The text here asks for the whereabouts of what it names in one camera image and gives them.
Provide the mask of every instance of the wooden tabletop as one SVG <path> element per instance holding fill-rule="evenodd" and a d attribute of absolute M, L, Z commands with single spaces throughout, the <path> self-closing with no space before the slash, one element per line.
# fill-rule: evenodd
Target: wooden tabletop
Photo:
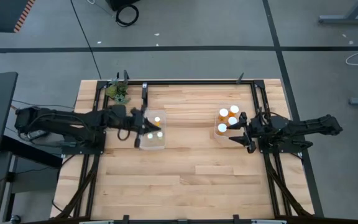
<path fill-rule="evenodd" d="M 91 111 L 96 82 L 81 82 L 75 112 Z M 266 79 L 265 85 L 271 111 L 288 117 L 280 80 Z M 141 93 L 140 85 L 129 87 L 128 111 L 140 108 Z M 239 105 L 249 118 L 255 116 L 249 85 L 149 85 L 149 109 L 167 114 L 166 148 L 134 149 L 134 133 L 127 141 L 120 141 L 117 131 L 108 129 L 91 218 L 230 219 L 233 214 L 273 218 L 263 155 L 257 151 L 248 154 L 239 144 L 214 138 L 214 118 L 222 103 Z M 301 161 L 291 154 L 282 154 L 281 159 L 287 187 L 304 209 L 313 213 Z M 78 188 L 82 161 L 83 156 L 77 155 L 62 167 L 55 194 L 60 208 Z M 276 191 L 283 213 L 278 187 Z M 82 215 L 87 192 L 83 198 Z M 51 217 L 56 214 L 52 208 Z"/>

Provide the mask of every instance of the small plant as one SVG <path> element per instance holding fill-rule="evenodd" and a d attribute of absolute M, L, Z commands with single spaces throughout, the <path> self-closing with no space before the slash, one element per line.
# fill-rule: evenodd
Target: small plant
<path fill-rule="evenodd" d="M 106 89 L 106 95 L 112 98 L 117 104 L 127 104 L 130 102 L 130 98 L 126 98 L 128 83 L 119 82 L 118 79 L 114 79 L 110 82 L 110 86 Z"/>

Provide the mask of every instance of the concrete floor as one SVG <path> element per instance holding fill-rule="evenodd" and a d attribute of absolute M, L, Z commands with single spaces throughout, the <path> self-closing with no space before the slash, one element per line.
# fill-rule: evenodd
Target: concrete floor
<path fill-rule="evenodd" d="M 108 10 L 103 0 L 96 2 Z M 268 2 L 281 46 L 358 45 L 358 25 L 317 23 L 320 14 L 344 14 L 356 0 Z M 128 28 L 119 27 L 112 16 L 86 0 L 74 3 L 92 47 L 273 46 L 260 0 L 140 1 L 139 20 Z M 0 48 L 35 47 L 87 47 L 69 0 L 37 0 L 18 34 L 0 33 Z M 314 142 L 311 162 L 326 217 L 358 219 L 358 107 L 347 104 L 349 97 L 358 96 L 358 67 L 344 63 L 354 53 L 283 53 L 301 119 L 332 114 L 344 128 L 336 137 L 307 137 Z M 237 78 L 242 72 L 244 78 L 282 77 L 276 53 L 269 51 L 96 52 L 94 56 L 102 78 L 123 69 L 131 78 Z M 73 106 L 80 80 L 98 78 L 89 52 L 0 54 L 0 72 L 11 71 L 19 73 L 14 99 L 37 104 Z M 11 113 L 7 126 L 13 128 L 13 123 Z M 15 133 L 6 134 L 16 138 Z M 37 168 L 18 162 L 19 171 Z M 50 176 L 48 181 L 56 179 Z M 45 220 L 53 195 L 53 187 L 20 194 L 14 213 L 25 222 Z"/>

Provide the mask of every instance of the clear plastic container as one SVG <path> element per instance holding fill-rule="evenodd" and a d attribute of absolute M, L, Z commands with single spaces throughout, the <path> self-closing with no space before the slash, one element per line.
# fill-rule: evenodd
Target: clear plastic container
<path fill-rule="evenodd" d="M 219 117 L 219 111 L 221 109 L 227 109 L 228 111 L 230 111 L 230 107 L 233 106 L 233 105 L 220 105 L 219 106 L 219 109 L 216 110 L 216 114 L 215 114 L 215 126 L 214 126 L 214 138 L 216 140 L 218 140 L 219 142 L 222 141 L 222 142 L 231 142 L 231 140 L 229 139 L 229 137 L 233 137 L 233 136 L 242 136 L 242 133 L 244 132 L 243 129 L 240 129 L 240 130 L 230 130 L 230 129 L 227 129 L 225 132 L 220 132 L 218 130 L 218 126 L 220 124 L 225 124 L 227 127 L 230 126 L 229 124 L 229 118 L 230 116 L 227 116 L 226 119 L 222 120 L 220 117 Z M 240 113 L 241 113 L 241 109 L 239 105 L 236 105 L 239 107 L 239 112 L 236 113 L 236 114 L 230 114 L 231 116 L 235 117 L 237 119 L 237 122 L 238 122 L 238 119 L 240 117 Z"/>
<path fill-rule="evenodd" d="M 161 150 L 165 149 L 165 128 L 167 117 L 164 110 L 147 110 L 145 117 L 154 125 L 161 128 L 160 131 L 154 131 L 142 136 L 140 148 L 143 150 Z"/>

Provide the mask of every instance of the white cap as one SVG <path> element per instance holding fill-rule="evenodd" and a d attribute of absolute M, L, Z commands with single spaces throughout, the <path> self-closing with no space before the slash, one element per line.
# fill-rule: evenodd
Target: white cap
<path fill-rule="evenodd" d="M 218 131 L 219 132 L 223 133 L 223 132 L 226 131 L 226 129 L 227 129 L 227 126 L 225 124 L 218 125 Z"/>
<path fill-rule="evenodd" d="M 221 116 L 227 116 L 229 114 L 229 112 L 227 111 L 227 109 L 221 109 L 220 111 L 219 111 L 219 115 L 221 115 Z"/>
<path fill-rule="evenodd" d="M 236 123 L 237 123 L 237 119 L 236 119 L 235 117 L 230 117 L 230 118 L 228 119 L 228 121 L 229 121 L 229 124 L 230 124 L 230 125 L 233 125 L 233 124 L 236 124 Z"/>
<path fill-rule="evenodd" d="M 239 107 L 236 105 L 233 105 L 230 107 L 230 111 L 232 111 L 233 113 L 238 113 L 239 112 Z"/>

